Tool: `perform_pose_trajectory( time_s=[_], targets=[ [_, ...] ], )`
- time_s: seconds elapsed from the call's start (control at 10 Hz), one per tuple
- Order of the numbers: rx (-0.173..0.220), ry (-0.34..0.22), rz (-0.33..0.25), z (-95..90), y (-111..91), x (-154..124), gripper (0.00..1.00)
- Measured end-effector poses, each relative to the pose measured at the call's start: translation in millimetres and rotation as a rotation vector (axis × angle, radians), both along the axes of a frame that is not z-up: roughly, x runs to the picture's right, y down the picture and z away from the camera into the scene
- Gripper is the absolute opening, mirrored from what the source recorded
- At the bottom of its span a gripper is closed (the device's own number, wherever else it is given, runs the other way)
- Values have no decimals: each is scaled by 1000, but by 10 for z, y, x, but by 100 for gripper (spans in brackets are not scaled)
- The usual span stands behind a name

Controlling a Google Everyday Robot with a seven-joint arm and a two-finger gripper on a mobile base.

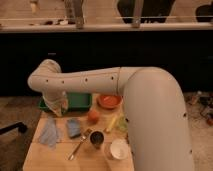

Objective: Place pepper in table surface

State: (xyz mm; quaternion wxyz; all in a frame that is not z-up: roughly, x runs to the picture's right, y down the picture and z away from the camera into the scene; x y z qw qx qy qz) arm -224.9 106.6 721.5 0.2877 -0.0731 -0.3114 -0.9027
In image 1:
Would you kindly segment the white cloth-covered gripper body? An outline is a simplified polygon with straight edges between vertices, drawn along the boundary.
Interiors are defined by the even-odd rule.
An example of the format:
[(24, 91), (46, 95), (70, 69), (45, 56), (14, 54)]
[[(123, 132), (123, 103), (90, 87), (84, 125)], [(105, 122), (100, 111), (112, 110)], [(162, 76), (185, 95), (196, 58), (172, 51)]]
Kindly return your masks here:
[(46, 106), (57, 117), (61, 117), (68, 110), (68, 107), (69, 107), (68, 96), (65, 91), (44, 93), (43, 99), (44, 99)]

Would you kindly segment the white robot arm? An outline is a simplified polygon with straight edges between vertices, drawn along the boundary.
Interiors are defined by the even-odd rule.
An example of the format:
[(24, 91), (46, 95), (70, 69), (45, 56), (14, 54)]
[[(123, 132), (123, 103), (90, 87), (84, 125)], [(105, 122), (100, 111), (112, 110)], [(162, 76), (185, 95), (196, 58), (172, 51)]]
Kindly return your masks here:
[(123, 97), (135, 171), (195, 171), (188, 116), (176, 79), (158, 67), (114, 67), (64, 73), (46, 59), (28, 77), (50, 109), (68, 92)]

